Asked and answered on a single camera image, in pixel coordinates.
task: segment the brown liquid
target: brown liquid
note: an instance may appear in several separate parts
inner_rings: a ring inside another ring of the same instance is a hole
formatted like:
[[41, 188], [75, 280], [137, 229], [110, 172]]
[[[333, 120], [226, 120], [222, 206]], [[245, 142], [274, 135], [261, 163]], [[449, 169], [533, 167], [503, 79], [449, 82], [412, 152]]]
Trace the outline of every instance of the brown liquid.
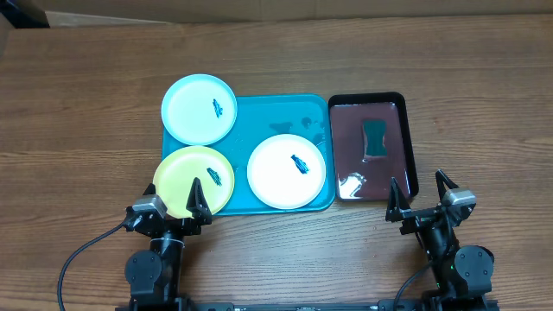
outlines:
[[[404, 144], [393, 103], [336, 105], [330, 108], [337, 194], [343, 200], [387, 200], [391, 177], [410, 196]], [[384, 120], [386, 156], [366, 156], [363, 123]]]

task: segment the wooden table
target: wooden table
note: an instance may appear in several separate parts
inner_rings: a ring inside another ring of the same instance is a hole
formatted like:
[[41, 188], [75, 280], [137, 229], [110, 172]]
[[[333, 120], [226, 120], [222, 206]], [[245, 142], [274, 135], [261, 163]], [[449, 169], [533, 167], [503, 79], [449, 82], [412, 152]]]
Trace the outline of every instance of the wooden table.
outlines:
[[[421, 192], [443, 168], [478, 206], [461, 244], [496, 255], [503, 310], [551, 309], [553, 16], [391, 18], [13, 30], [0, 60], [0, 308], [55, 310], [60, 268], [117, 224], [160, 161], [168, 87], [211, 73], [238, 95], [401, 92]], [[217, 219], [188, 238], [181, 291], [196, 301], [393, 297], [424, 263], [385, 203]], [[67, 272], [69, 310], [129, 298], [124, 265], [147, 238], [118, 232]], [[406, 296], [430, 289], [430, 274]]]

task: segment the yellow plate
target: yellow plate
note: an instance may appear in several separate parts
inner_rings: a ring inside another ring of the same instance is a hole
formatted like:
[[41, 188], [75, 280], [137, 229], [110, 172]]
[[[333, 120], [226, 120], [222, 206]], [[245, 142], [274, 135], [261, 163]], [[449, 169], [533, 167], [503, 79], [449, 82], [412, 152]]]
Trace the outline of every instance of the yellow plate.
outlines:
[[234, 189], [231, 163], [214, 149], [186, 147], [166, 157], [154, 175], [156, 193], [167, 206], [167, 214], [177, 219], [192, 217], [186, 207], [194, 177], [200, 178], [212, 214], [231, 198]]

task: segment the green sponge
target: green sponge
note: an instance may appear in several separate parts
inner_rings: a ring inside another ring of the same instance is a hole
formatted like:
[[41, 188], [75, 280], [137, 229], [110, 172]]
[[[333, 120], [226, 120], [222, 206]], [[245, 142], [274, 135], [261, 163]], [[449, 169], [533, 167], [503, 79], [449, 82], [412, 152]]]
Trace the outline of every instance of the green sponge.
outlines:
[[386, 133], [386, 122], [384, 120], [363, 121], [363, 139], [365, 141], [364, 157], [387, 156], [388, 152], [384, 146], [384, 135]]

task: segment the plate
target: plate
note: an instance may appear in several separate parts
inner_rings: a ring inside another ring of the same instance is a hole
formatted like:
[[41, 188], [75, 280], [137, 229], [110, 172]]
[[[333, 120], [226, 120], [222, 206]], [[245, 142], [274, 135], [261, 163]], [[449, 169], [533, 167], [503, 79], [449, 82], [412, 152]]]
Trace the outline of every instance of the plate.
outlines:
[[326, 172], [317, 147], [291, 134], [264, 140], [251, 153], [247, 167], [251, 191], [266, 205], [280, 209], [311, 202], [321, 191]]
[[188, 145], [217, 142], [231, 130], [236, 113], [231, 88], [209, 74], [193, 74], [176, 81], [162, 101], [165, 129]]
[[167, 214], [177, 219], [192, 217], [186, 206], [194, 177], [200, 178], [212, 214], [231, 198], [234, 189], [231, 163], [214, 149], [186, 147], [166, 157], [154, 175], [156, 193], [167, 206]]

